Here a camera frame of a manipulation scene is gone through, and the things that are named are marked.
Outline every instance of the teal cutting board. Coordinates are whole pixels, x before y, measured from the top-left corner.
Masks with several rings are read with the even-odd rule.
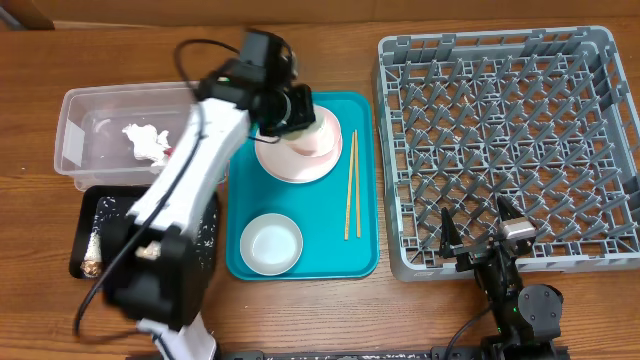
[[[227,216],[227,266],[243,280],[360,278],[378,265],[378,201],[376,195],[373,118],[369,102],[354,92],[313,93],[313,102],[333,112],[342,128],[343,148],[337,165],[323,178],[289,184],[260,165],[255,144],[247,141],[231,159]],[[356,237],[355,173],[349,240],[344,240],[351,134],[358,130],[362,236]],[[278,213],[293,220],[303,237],[302,255],[286,273],[253,272],[240,256],[240,236],[255,217]]]

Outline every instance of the clear plastic bin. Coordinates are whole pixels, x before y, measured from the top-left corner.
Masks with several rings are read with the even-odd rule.
[[[183,83],[153,83],[73,89],[60,111],[54,168],[71,176],[78,190],[93,185],[151,184],[161,167],[133,157],[133,143],[122,129],[151,124],[169,131],[176,146],[192,98]]]

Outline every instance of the wooden table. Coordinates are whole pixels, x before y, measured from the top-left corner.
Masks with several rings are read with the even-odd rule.
[[[314,90],[354,90],[373,101],[371,77],[378,41],[387,35],[600,24],[612,30],[640,103],[640,22],[637,18],[438,21],[261,27],[291,43],[300,78]],[[53,171],[53,145],[64,94],[72,88],[176,81],[171,51],[185,38],[241,44],[239,27],[1,33],[0,44],[0,358],[121,359],[152,349],[146,337],[110,345],[78,344],[71,322],[90,281],[71,278],[69,253],[82,193]],[[187,66],[203,76],[226,58],[193,48]],[[224,241],[204,305],[205,323],[223,348],[270,352],[428,349],[446,345],[485,306],[473,281],[402,283],[389,271],[377,156],[381,259],[362,280],[248,283],[224,264]],[[640,357],[638,271],[538,273],[565,295],[563,336],[575,359]],[[92,305],[84,328],[131,328],[115,309]],[[491,317],[460,344],[493,333]]]

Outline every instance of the pink plate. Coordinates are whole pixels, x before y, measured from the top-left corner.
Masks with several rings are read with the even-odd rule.
[[[327,175],[340,159],[340,154],[342,153],[342,130],[335,116],[327,116],[326,121],[327,124],[331,125],[334,134],[339,137],[336,146],[327,154],[316,157],[304,156],[293,151],[284,141],[277,144],[265,144],[256,141],[258,162],[271,176],[293,184],[312,182]]]

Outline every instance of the gray plastic crate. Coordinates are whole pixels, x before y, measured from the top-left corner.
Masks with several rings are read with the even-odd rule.
[[[497,195],[538,227],[521,271],[640,267],[640,123],[607,29],[390,36],[378,52],[396,278],[472,276],[438,255],[440,208],[467,244],[481,242]]]

